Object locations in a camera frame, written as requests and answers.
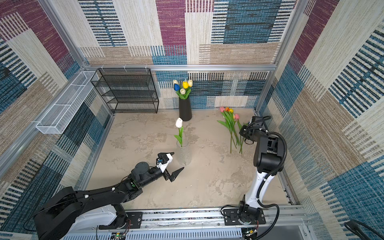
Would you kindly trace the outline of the clear glass vase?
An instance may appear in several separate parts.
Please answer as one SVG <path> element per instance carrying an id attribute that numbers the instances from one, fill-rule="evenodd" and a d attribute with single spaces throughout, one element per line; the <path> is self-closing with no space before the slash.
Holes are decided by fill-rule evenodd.
<path id="1" fill-rule="evenodd" d="M 182 166 L 187 166 L 192 161 L 192 155 L 190 150 L 189 141 L 183 139 L 183 145 L 177 142 L 176 159 Z"/>

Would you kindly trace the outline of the dark grey cylindrical vase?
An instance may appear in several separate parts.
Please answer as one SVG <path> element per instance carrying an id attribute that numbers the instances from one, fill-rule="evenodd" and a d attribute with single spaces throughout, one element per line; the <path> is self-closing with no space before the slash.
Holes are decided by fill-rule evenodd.
<path id="1" fill-rule="evenodd" d="M 188 122 L 192 119 L 192 107 L 190 98 L 187 98 L 185 100 L 179 98 L 179 117 L 184 122 Z"/>

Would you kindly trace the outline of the yellow tulip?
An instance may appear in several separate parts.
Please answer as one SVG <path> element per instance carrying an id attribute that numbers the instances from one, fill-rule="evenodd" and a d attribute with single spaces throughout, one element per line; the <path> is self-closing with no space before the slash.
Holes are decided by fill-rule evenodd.
<path id="1" fill-rule="evenodd" d="M 188 81 L 183 81 L 182 85 L 184 89 L 188 89 L 190 87 Z"/>

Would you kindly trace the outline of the light pink tulip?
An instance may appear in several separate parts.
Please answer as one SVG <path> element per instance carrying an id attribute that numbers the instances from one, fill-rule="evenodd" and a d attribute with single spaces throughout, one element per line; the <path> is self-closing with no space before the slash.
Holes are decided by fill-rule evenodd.
<path id="1" fill-rule="evenodd" d="M 239 150 L 239 153 L 240 154 L 243 154 L 243 144 L 244 144 L 244 140 L 245 138 L 241 136 L 240 134 L 240 131 L 242 129 L 242 126 L 241 123 L 240 123 L 240 115 L 239 114 L 234 114 L 234 120 L 235 120 L 235 123 L 237 124 L 238 126 L 238 132 L 239 132 L 239 146 L 240 146 L 240 150 Z"/>

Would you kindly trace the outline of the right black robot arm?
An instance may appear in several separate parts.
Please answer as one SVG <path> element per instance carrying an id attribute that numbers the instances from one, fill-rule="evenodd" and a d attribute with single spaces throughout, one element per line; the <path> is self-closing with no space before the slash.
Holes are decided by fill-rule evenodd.
<path id="1" fill-rule="evenodd" d="M 244 225 L 256 222 L 262 214 L 262 208 L 272 206 L 263 204 L 263 197 L 272 179 L 283 170 L 288 153 L 284 137 L 265 128 L 264 123 L 270 119 L 270 116 L 253 116 L 240 129 L 242 137 L 257 143 L 254 154 L 256 175 L 250 190 L 239 203 L 239 222 Z"/>

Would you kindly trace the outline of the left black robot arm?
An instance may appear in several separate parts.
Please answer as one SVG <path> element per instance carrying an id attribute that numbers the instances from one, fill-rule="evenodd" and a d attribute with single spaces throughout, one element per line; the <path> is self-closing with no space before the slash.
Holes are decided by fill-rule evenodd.
<path id="1" fill-rule="evenodd" d="M 122 204 L 137 198 L 144 186 L 159 178 L 173 182 L 183 171 L 180 168 L 168 172 L 173 155 L 173 152 L 159 153 L 154 167 L 140 162 L 128 176 L 109 187 L 88 191 L 61 189 L 32 216 L 38 238 L 60 240 L 70 231 L 91 227 L 127 230 L 134 221 Z"/>

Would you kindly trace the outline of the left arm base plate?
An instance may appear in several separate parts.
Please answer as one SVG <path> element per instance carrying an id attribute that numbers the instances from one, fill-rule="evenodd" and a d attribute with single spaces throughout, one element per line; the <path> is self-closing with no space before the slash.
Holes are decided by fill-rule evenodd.
<path id="1" fill-rule="evenodd" d="M 139 229 L 142 224 L 143 212 L 128 212 L 117 218 L 108 226 L 101 225 L 99 230 Z"/>

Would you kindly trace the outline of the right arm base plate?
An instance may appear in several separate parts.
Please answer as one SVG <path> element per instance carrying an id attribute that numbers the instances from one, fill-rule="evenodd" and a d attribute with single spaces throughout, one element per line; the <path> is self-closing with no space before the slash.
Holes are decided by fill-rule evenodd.
<path id="1" fill-rule="evenodd" d="M 261 208 L 248 208 L 251 212 L 240 211 L 238 208 L 223 208 L 221 214 L 224 217 L 226 226 L 236 225 L 264 225 L 266 219 Z"/>

